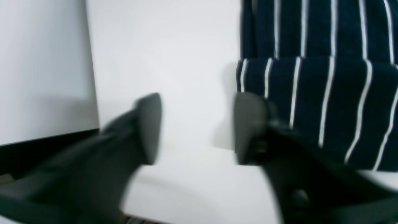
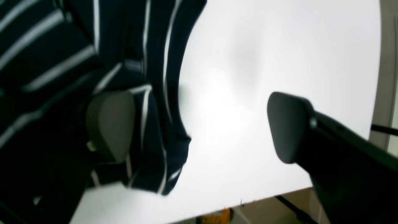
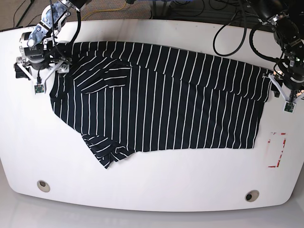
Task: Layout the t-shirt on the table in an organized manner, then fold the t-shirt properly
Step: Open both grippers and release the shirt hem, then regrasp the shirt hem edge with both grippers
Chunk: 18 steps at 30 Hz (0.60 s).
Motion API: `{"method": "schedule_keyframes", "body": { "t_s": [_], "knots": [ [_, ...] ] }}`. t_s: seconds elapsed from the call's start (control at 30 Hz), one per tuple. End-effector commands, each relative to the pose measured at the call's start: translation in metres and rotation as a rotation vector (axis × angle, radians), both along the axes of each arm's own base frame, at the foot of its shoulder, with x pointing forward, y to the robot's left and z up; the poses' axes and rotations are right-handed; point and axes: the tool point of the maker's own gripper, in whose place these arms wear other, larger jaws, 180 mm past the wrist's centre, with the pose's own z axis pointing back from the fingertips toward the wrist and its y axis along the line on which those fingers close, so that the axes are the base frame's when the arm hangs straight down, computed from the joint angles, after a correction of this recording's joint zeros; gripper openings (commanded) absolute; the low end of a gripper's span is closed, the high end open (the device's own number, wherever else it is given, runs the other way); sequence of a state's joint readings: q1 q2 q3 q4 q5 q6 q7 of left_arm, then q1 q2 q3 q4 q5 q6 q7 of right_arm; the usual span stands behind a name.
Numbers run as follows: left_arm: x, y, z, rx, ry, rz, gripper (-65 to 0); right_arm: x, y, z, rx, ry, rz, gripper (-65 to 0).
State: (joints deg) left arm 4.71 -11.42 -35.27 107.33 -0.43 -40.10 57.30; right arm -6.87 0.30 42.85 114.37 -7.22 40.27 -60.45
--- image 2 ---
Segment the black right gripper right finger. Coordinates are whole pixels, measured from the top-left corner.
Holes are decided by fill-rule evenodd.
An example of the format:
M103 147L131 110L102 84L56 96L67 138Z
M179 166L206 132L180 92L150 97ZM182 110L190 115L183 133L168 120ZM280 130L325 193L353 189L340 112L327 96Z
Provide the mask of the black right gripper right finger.
M267 103L279 159L310 176L331 224L396 224L398 161L310 101L273 92Z

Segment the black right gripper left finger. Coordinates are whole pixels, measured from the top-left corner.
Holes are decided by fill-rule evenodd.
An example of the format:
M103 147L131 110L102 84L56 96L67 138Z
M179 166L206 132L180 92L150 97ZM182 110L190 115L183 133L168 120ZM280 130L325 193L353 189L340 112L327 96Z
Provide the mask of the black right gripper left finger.
M101 163L122 163L132 142L135 101L128 91L105 92L94 96L86 108L88 149Z

